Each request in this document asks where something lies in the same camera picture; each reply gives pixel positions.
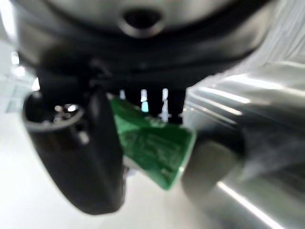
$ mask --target silver metallic surface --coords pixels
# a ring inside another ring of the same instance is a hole
[[[244,141],[244,157],[232,161],[206,146],[210,137],[199,139],[189,166],[205,164],[184,177],[190,199],[224,229],[304,228],[304,75],[305,57],[297,56],[190,90],[186,126],[222,132],[227,142],[235,130]]]
[[[148,29],[137,29],[132,26],[130,26],[124,19],[120,18],[118,19],[118,26],[119,28],[127,35],[134,37],[134,38],[149,38],[152,36],[157,35],[160,33],[164,28],[164,22],[159,21],[152,27]]]
[[[165,29],[204,19],[236,0],[46,0],[71,17],[97,28],[117,31],[122,13],[154,9],[163,15]]]

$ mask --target black plastic housing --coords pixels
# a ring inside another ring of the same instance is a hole
[[[23,121],[52,179],[66,198],[88,214],[117,211],[124,199],[122,149],[106,94],[94,93],[70,119],[54,113],[41,92],[24,103]]]
[[[45,1],[10,0],[15,31],[7,32],[24,63],[35,69],[78,73],[99,60],[106,90],[185,89],[255,51],[269,31],[276,3],[238,0],[190,26],[139,40],[92,29]],[[5,17],[3,22],[11,23]]]

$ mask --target white floor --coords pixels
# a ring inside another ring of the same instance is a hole
[[[123,208],[107,216],[78,211],[54,185],[19,114],[0,115],[1,229],[209,229],[179,185],[165,192],[145,176],[128,178]]]

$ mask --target black rubber cover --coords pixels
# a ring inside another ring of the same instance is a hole
[[[28,96],[23,121],[49,174],[66,198],[88,214],[117,211],[124,199],[122,149],[103,91],[58,124],[41,92]]]

